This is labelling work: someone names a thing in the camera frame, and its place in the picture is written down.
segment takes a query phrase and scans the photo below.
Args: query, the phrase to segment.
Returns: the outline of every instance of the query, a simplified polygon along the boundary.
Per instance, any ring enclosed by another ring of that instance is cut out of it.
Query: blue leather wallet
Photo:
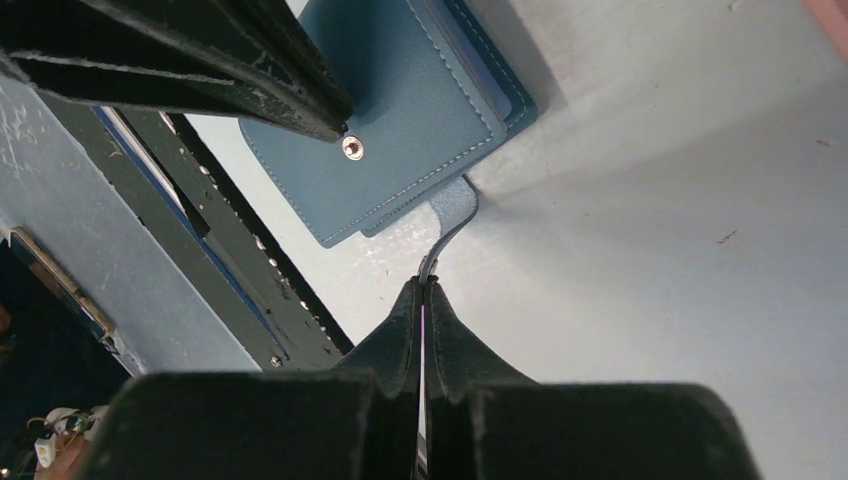
[[[538,117],[461,0],[311,0],[300,22],[353,96],[348,143],[241,128],[324,247],[377,234]]]

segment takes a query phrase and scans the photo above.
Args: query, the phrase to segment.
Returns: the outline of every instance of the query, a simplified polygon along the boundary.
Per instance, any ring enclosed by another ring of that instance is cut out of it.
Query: white table
[[[848,66],[804,5],[475,4],[548,108],[472,172],[483,210],[438,270],[460,318],[540,381],[708,385],[766,478],[848,478]],[[364,338],[432,213],[324,250],[234,120],[193,123]]]

